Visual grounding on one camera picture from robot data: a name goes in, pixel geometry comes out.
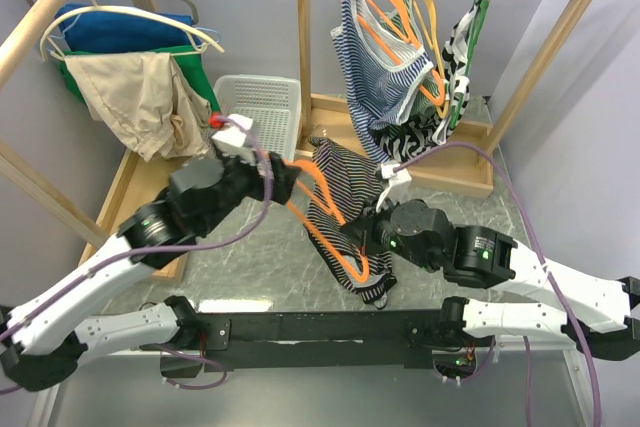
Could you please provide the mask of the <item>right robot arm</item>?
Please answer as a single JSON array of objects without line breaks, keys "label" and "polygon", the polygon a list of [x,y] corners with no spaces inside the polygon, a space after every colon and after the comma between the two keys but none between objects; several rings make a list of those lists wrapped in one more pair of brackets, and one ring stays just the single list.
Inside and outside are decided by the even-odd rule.
[{"label": "right robot arm", "polygon": [[367,206],[341,231],[365,254],[394,253],[461,287],[522,297],[520,303],[446,298],[437,324],[447,344],[507,335],[573,341],[581,353],[607,361],[639,351],[634,277],[606,280],[540,261],[512,237],[488,227],[454,225],[444,211],[420,199],[382,209]]}]

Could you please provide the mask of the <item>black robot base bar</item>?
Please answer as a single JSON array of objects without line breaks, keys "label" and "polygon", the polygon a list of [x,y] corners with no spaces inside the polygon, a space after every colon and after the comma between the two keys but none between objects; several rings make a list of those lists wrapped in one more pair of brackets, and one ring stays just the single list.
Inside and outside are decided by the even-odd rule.
[{"label": "black robot base bar", "polygon": [[231,370],[401,365],[429,369],[435,350],[488,347],[438,310],[199,314],[169,348],[203,350]]}]

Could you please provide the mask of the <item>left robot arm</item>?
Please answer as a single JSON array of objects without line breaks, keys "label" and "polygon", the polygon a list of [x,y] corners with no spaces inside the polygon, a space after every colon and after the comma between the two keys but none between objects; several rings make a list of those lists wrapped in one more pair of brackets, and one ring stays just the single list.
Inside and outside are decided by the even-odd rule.
[{"label": "left robot arm", "polygon": [[55,386],[96,358],[155,344],[186,349],[203,327],[191,303],[171,296],[150,308],[100,317],[115,295],[150,277],[208,236],[246,198],[285,204],[301,170],[279,155],[270,169],[239,157],[195,160],[170,174],[86,262],[31,301],[1,314],[1,368],[30,392]]}]

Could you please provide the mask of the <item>dark striped tank top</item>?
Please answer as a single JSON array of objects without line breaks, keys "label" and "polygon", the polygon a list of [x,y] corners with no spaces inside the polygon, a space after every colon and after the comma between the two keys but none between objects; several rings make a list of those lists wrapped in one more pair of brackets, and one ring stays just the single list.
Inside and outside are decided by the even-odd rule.
[{"label": "dark striped tank top", "polygon": [[[381,193],[381,187],[375,178],[377,164],[329,138],[314,137],[310,143],[314,146],[312,161],[326,178],[331,199],[337,209],[345,221],[356,219],[365,204]],[[359,249],[340,231],[340,224],[335,217],[324,212],[313,201],[309,203],[307,217],[355,270],[362,270]],[[354,279],[313,233],[309,233],[308,237],[342,287],[358,295],[365,304],[371,304],[379,310],[386,306],[387,294],[397,283],[389,252],[367,256],[369,277],[360,282]]]}]

